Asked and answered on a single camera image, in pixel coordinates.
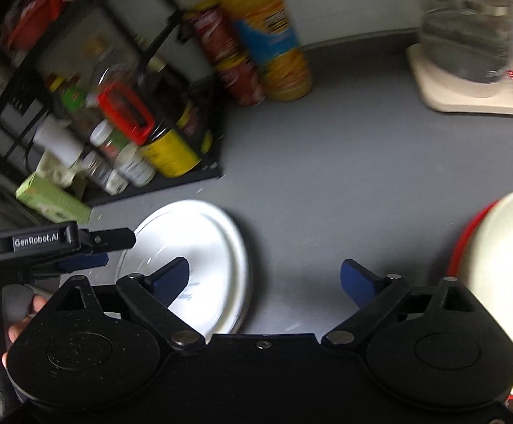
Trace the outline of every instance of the gray countertop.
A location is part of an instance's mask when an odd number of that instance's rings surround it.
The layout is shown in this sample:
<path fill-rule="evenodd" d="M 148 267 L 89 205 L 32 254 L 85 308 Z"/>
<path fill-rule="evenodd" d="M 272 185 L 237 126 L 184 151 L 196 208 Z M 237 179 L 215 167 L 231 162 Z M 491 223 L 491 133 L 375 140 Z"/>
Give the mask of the gray countertop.
<path fill-rule="evenodd" d="M 513 191 L 513 118 L 434 112 L 405 56 L 311 55 L 316 85 L 294 103 L 227 113 L 225 176 L 93 210 L 92 228 L 136 228 L 180 199 L 239 225 L 255 291 L 245 333 L 323 335 L 355 310 L 339 269 L 353 258 L 414 284 L 439 279 L 466 222 Z M 94 273 L 113 283 L 118 257 Z"/>

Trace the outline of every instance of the human hand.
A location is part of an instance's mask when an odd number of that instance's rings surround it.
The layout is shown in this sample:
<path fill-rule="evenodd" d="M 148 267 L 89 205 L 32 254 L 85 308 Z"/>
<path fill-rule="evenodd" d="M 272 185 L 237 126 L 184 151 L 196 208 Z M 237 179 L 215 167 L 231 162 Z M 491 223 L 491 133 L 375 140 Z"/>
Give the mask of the human hand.
<path fill-rule="evenodd" d="M 44 298 L 41 295 L 35 295 L 32 299 L 32 304 L 30 308 L 29 314 L 36 314 L 38 311 L 40 311 L 43 306 L 46 304 L 46 298 Z M 32 317 L 29 315 L 25 317 L 21 322 L 14 323 L 9 327 L 9 330 L 7 331 L 7 334 L 10 337 L 11 342 L 15 342 L 17 338 L 19 338 L 19 335 L 21 335 L 21 332 L 27 327 L 29 322 L 31 321 Z M 6 365 L 7 361 L 7 352 L 5 352 L 1 358 L 1 363 L 3 363 L 3 366 Z"/>

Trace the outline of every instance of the white kettle base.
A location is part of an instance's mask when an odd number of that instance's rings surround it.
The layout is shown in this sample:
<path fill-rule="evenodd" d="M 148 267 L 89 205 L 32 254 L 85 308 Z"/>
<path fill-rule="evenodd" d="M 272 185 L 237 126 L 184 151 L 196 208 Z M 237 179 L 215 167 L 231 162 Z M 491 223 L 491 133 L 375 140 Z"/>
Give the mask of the white kettle base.
<path fill-rule="evenodd" d="M 407 57 L 423 101 L 434 110 L 513 114 L 513 61 L 499 83 L 477 84 L 451 75 L 434 65 L 420 44 L 410 46 Z"/>

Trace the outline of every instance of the red can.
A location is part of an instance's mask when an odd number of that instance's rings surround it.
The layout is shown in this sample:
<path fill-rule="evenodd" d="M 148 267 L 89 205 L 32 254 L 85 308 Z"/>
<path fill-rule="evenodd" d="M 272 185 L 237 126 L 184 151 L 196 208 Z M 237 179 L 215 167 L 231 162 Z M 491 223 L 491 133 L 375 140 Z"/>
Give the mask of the red can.
<path fill-rule="evenodd" d="M 240 52 L 235 32 L 223 10 L 216 4 L 198 6 L 199 9 L 186 14 L 193 25 L 205 55 L 213 64 Z"/>
<path fill-rule="evenodd" d="M 236 54 L 217 64 L 215 69 L 237 104 L 256 105 L 266 97 L 258 70 L 247 53 Z"/>

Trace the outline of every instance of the black metal rack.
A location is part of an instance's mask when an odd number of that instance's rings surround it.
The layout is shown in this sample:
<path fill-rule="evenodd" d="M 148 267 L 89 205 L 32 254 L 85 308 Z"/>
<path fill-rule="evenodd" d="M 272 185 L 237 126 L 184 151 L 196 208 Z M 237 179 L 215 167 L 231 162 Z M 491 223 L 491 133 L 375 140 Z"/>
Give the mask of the black metal rack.
<path fill-rule="evenodd" d="M 154 57 L 158 49 L 164 41 L 181 25 L 183 12 L 181 11 L 176 0 L 164 0 L 167 4 L 174 8 L 174 13 L 169 17 L 167 26 L 160 32 L 156 39 L 143 50 L 136 41 L 136 36 L 127 27 L 109 5 L 107 0 L 74 0 L 71 2 L 60 16 L 49 25 L 47 31 L 37 41 L 35 46 L 27 53 L 22 63 L 14 71 L 9 83 L 0 95 L 0 126 L 14 142 L 4 157 L 4 162 L 13 153 L 14 149 L 19 146 L 25 149 L 25 157 L 31 150 L 32 144 L 24 145 L 23 140 L 30 130 L 37 125 L 43 116 L 52 112 L 52 97 L 44 85 L 43 79 L 36 72 L 35 66 L 41 55 L 54 42 L 55 39 L 68 27 L 85 9 L 91 5 L 99 7 L 103 15 L 113 24 L 128 45 L 139 56 L 139 70 L 144 69 L 148 62 Z M 222 175 L 219 164 L 220 151 L 220 121 L 223 112 L 222 95 L 219 82 L 214 78 L 213 81 L 206 82 L 201 85 L 193 86 L 190 90 L 190 96 L 196 105 L 202 111 L 202 127 L 203 131 L 211 129 L 215 136 L 212 149 L 207 154 L 201 152 L 201 148 L 184 135 L 182 130 L 176 126 L 174 122 L 167 122 L 169 127 L 184 140 L 192 150 L 198 155 L 200 163 L 192 171 L 177 178 L 165 178 L 158 174 L 153 181 L 142 188 L 128 186 L 127 189 L 119 195 L 109 196 L 106 193 L 90 188 L 86 190 L 83 202 L 90 206 L 107 204 L 108 202 L 118 201 L 120 199 L 136 196 L 143 193 L 159 191 L 165 188 L 175 187 L 194 181 L 200 181 L 207 178 L 216 178 Z M 156 102 L 154 98 L 145 97 L 150 102 Z M 42 103 L 42 109 L 35 115 L 25 129 L 14 135 L 11 129 L 7 129 L 4 123 L 1 123 L 1 117 L 8 104 L 12 104 L 22 114 L 25 113 L 30 105 L 38 100 Z M 19 174 L 15 174 L 13 178 L 17 181 Z"/>

